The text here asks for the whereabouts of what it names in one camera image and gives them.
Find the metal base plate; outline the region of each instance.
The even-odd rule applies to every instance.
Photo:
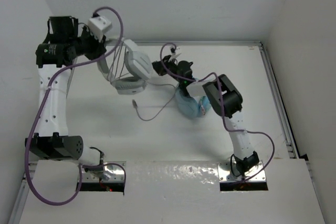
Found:
[[[236,169],[236,163],[232,162],[234,174],[239,174]],[[260,161],[258,165],[254,166],[251,170],[245,173],[245,177],[253,176],[264,167]],[[230,162],[221,162],[218,164],[218,177],[221,191],[255,191],[255,190],[268,190],[265,171],[261,171],[257,176],[248,180],[246,183],[236,183],[241,181],[242,176],[234,176],[231,172]]]
[[[111,162],[126,168],[126,162]],[[101,183],[112,189],[111,191],[124,191],[124,171],[116,165],[108,165],[104,167],[103,178]],[[82,186],[81,191],[104,191],[99,183],[99,177],[93,173],[85,172],[82,168]]]

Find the wire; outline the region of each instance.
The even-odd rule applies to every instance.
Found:
[[[235,176],[235,177],[239,177],[241,174],[239,174],[238,176],[233,172],[233,166],[232,166],[232,159],[233,159],[233,156],[234,156],[235,154],[232,154],[231,155],[231,157],[230,157],[230,169],[231,169],[231,173],[232,173],[232,175],[233,176]]]
[[[185,78],[185,77],[182,77],[182,76],[179,76],[177,74],[174,74],[172,73],[167,67],[166,65],[164,64],[163,62],[163,59],[162,59],[162,52],[163,52],[163,49],[168,46],[168,45],[172,45],[174,46],[175,48],[177,47],[175,43],[172,43],[172,42],[167,42],[165,43],[162,47],[161,47],[161,50],[160,50],[160,61],[161,61],[161,64],[163,66],[163,68],[166,70],[166,72],[172,76],[172,77],[176,77],[176,78],[179,78],[179,79],[182,79],[182,80],[186,80],[186,81],[190,81],[190,82],[194,82],[196,80],[193,80],[193,79],[189,79],[189,78]],[[199,80],[199,81],[204,81],[206,80],[208,77],[210,77],[211,75],[214,75],[215,78],[216,78],[216,82],[217,82],[217,86],[218,86],[218,94],[219,94],[219,101],[220,101],[220,107],[221,107],[221,112],[222,112],[222,121],[223,121],[223,126],[224,126],[224,129],[227,131],[227,132],[247,132],[249,134],[260,134],[260,135],[264,135],[266,137],[268,137],[268,139],[271,141],[271,144],[272,144],[272,154],[269,158],[269,160],[267,161],[267,163],[264,165],[264,167],[262,169],[260,169],[256,174],[248,177],[248,178],[243,178],[241,181],[239,181],[238,183],[242,183],[242,182],[246,182],[252,178],[254,178],[255,176],[257,176],[259,173],[261,173],[263,170],[265,170],[265,168],[269,165],[269,163],[271,162],[271,160],[273,159],[274,157],[274,153],[275,153],[275,144],[274,144],[274,141],[273,139],[265,132],[261,132],[261,131],[248,131],[248,130],[230,130],[227,128],[226,126],[226,123],[225,123],[225,113],[224,113],[224,103],[223,103],[223,97],[222,97],[222,85],[220,84],[220,80],[218,78],[218,75],[215,73],[215,72],[212,72],[210,74],[208,74],[206,77],[204,77],[203,79]]]
[[[117,77],[117,74],[118,74],[118,66],[119,66],[119,60],[120,60],[120,56],[121,56],[121,51],[122,51],[122,46],[123,46],[123,43],[121,44],[120,46],[120,50],[118,51],[118,60],[117,60],[117,66],[115,68],[115,77]]]
[[[84,25],[89,31],[91,31],[90,28],[88,27],[88,25],[83,23],[83,22],[79,22],[78,25]]]
[[[154,85],[154,86],[172,86],[174,89],[176,89],[176,87],[172,84],[155,84],[155,83],[151,83],[151,82],[147,82],[147,83],[151,84],[151,85]],[[173,98],[175,97],[175,94],[176,94],[176,91],[174,92],[173,96],[167,101],[167,103],[162,106],[162,108],[158,111],[158,113],[150,119],[144,119],[144,118],[141,117],[141,115],[139,114],[137,102],[135,100],[132,100],[132,104],[133,104],[133,107],[135,108],[135,110],[137,112],[138,117],[142,121],[148,122],[148,121],[152,121],[153,119],[155,119],[161,113],[161,111],[173,100]]]
[[[125,57],[126,57],[126,48],[125,48],[125,51],[124,51],[124,62],[122,64],[122,68],[121,68],[121,71],[120,71],[120,75],[119,75],[119,79],[122,77],[121,74],[124,70],[124,67],[125,67]]]
[[[110,78],[116,78],[115,75],[113,75],[113,70],[114,70],[114,63],[116,62],[115,60],[117,59],[118,55],[120,55],[120,52],[121,52],[121,48],[122,48],[122,45],[123,43],[121,44],[120,47],[118,47],[118,50],[114,51],[114,56],[113,56],[113,62],[110,66],[110,69],[109,69],[109,74],[108,76],[110,76]]]
[[[106,191],[112,191],[112,189],[106,185],[104,185],[102,182],[101,182],[101,178],[99,179],[99,185],[101,188],[105,189]]]
[[[73,64],[73,65],[69,65],[69,66],[66,66],[64,68],[61,68],[60,70],[58,70],[50,78],[49,83],[48,83],[48,89],[46,90],[46,92],[44,94],[44,97],[42,99],[41,105],[40,105],[40,107],[39,107],[39,109],[37,111],[37,114],[36,114],[36,117],[34,119],[33,125],[31,127],[30,133],[28,135],[28,139],[27,139],[27,143],[26,143],[26,149],[25,149],[25,173],[26,173],[26,180],[27,180],[27,183],[28,183],[28,185],[29,185],[29,187],[31,189],[31,192],[36,196],[36,198],[38,198],[43,203],[51,205],[51,206],[62,206],[62,205],[65,205],[65,204],[71,202],[78,195],[80,187],[81,187],[81,184],[82,184],[82,174],[81,174],[82,172],[81,172],[81,168],[80,168],[80,165],[78,165],[78,169],[79,169],[79,183],[78,183],[78,186],[77,186],[77,189],[76,189],[74,195],[71,198],[69,198],[69,199],[67,199],[65,201],[62,201],[62,202],[53,202],[53,201],[50,201],[50,200],[44,198],[36,190],[36,188],[35,188],[35,186],[33,184],[33,181],[31,179],[30,173],[29,173],[29,150],[30,150],[31,141],[33,139],[34,131],[35,131],[35,128],[37,126],[39,117],[42,114],[44,106],[46,105],[49,93],[51,91],[51,86],[52,86],[54,80],[56,79],[56,77],[59,74],[61,74],[62,72],[68,70],[68,69],[75,68],[75,67],[80,67],[80,66],[85,66],[85,65],[92,64],[92,63],[95,63],[97,61],[100,61],[100,60],[106,58],[107,56],[111,55],[116,50],[116,48],[120,45],[120,42],[121,42],[122,36],[123,36],[123,31],[124,31],[122,19],[121,19],[119,13],[115,9],[113,9],[111,7],[108,7],[108,6],[104,6],[104,7],[98,8],[97,10],[95,10],[94,14],[96,14],[97,12],[99,12],[101,10],[104,10],[104,9],[108,9],[108,10],[112,11],[117,16],[117,18],[119,20],[119,23],[120,23],[120,36],[119,36],[119,39],[117,40],[116,45],[110,51],[108,51],[106,54],[100,56],[99,58],[97,58],[95,60],[86,61],[86,62],[82,62],[82,63],[77,63],[77,64]]]
[[[115,165],[119,168],[121,168],[124,172],[124,192],[123,194],[125,195],[125,186],[126,186],[126,170],[124,167],[122,167],[121,165],[117,164],[117,163],[106,163],[106,164],[102,164],[102,165],[83,165],[83,168],[88,168],[88,169],[97,169],[100,167],[104,167],[104,166],[108,166],[108,165]]]

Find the purple cable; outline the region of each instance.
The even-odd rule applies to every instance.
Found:
[[[191,82],[194,82],[195,80],[192,80],[192,79],[188,79],[188,78],[185,78],[185,77],[182,77],[182,76],[179,76],[177,74],[174,74],[172,73],[167,67],[166,65],[164,64],[163,62],[163,59],[162,59],[162,52],[163,52],[163,49],[168,46],[168,45],[172,45],[174,46],[175,48],[177,47],[176,44],[172,43],[172,42],[167,42],[165,43],[162,47],[161,47],[161,50],[160,50],[160,61],[161,61],[161,64],[163,66],[163,68],[166,70],[166,72],[170,75],[170,76],[173,76],[173,77],[176,77],[176,78],[179,78],[179,79],[182,79],[182,80],[186,80],[186,81],[191,81]],[[208,74],[206,77],[204,77],[203,79],[199,80],[199,81],[204,81],[206,80],[209,76],[211,75],[214,75],[215,78],[216,78],[216,82],[217,82],[217,86],[218,86],[218,93],[219,93],[219,101],[220,101],[220,107],[221,107],[221,112],[222,112],[222,120],[223,120],[223,126],[224,126],[224,129],[227,131],[227,132],[244,132],[246,131],[247,133],[249,134],[261,134],[261,135],[264,135],[266,137],[268,137],[268,139],[271,141],[272,143],[272,154],[269,158],[269,160],[267,161],[267,163],[264,165],[264,167],[262,169],[260,169],[256,174],[246,178],[246,179],[242,179],[241,181],[238,181],[238,182],[233,182],[233,184],[237,183],[242,183],[242,182],[246,182],[252,178],[254,178],[255,176],[257,176],[259,173],[261,173],[268,165],[269,163],[271,162],[271,160],[273,159],[274,157],[274,153],[275,153],[275,144],[274,144],[274,141],[273,139],[265,132],[261,132],[261,131],[248,131],[248,130],[230,130],[227,128],[226,126],[226,123],[225,123],[225,119],[224,119],[224,103],[223,103],[223,97],[222,97],[222,85],[220,84],[220,80],[217,76],[216,73],[212,72],[210,74]]]
[[[80,165],[78,166],[79,167],[79,184],[77,186],[77,189],[75,191],[75,194],[69,198],[68,200],[65,200],[65,201],[62,201],[62,202],[53,202],[53,201],[50,201],[46,198],[44,198],[42,195],[40,195],[38,193],[38,191],[36,190],[36,188],[34,187],[34,184],[33,184],[33,181],[31,180],[31,176],[30,176],[30,173],[29,173],[29,149],[30,149],[30,145],[31,145],[31,140],[33,138],[33,135],[34,135],[34,131],[35,131],[35,128],[36,128],[36,125],[38,123],[38,120],[39,120],[39,117],[41,116],[41,113],[43,111],[43,108],[46,104],[46,101],[47,101],[47,98],[48,98],[48,95],[50,93],[50,89],[51,89],[51,86],[52,86],[52,83],[53,81],[56,79],[56,77],[64,72],[65,70],[67,69],[71,69],[71,68],[75,68],[75,67],[80,67],[80,66],[85,66],[85,65],[88,65],[88,64],[92,64],[92,63],[95,63],[101,59],[104,59],[106,58],[107,56],[109,56],[110,54],[112,54],[116,49],[117,47],[120,45],[120,42],[121,42],[121,39],[122,39],[122,36],[123,36],[123,31],[124,31],[124,28],[123,28],[123,23],[122,23],[122,20],[121,20],[121,17],[119,15],[119,13],[111,8],[111,7],[108,7],[108,6],[104,6],[104,7],[100,7],[98,8],[97,10],[94,11],[94,14],[96,14],[97,12],[99,12],[100,10],[104,10],[104,9],[107,9],[107,10],[110,10],[112,11],[118,18],[119,20],[119,23],[120,23],[120,36],[117,40],[117,43],[116,45],[109,51],[107,52],[106,54],[100,56],[99,58],[95,59],[95,60],[91,60],[91,61],[86,61],[86,62],[82,62],[82,63],[77,63],[77,64],[73,64],[73,65],[70,65],[70,66],[66,66],[64,68],[61,68],[60,70],[58,70],[51,78],[50,78],[50,81],[48,83],[48,89],[46,90],[46,93],[42,99],[42,102],[41,102],[41,105],[37,111],[37,114],[36,114],[36,117],[34,119],[34,122],[33,122],[33,125],[31,127],[31,130],[30,130],[30,133],[29,133],[29,136],[28,136],[28,139],[27,139],[27,143],[26,143],[26,149],[25,149],[25,173],[26,173],[26,180],[27,180],[27,183],[31,189],[31,192],[36,196],[36,198],[38,198],[40,201],[42,201],[43,203],[45,204],[48,204],[48,205],[51,205],[51,206],[62,206],[62,205],[65,205],[69,202],[71,202],[79,193],[79,190],[80,190],[80,187],[81,187],[81,183],[82,183],[82,174],[81,174],[81,168],[80,168]]]

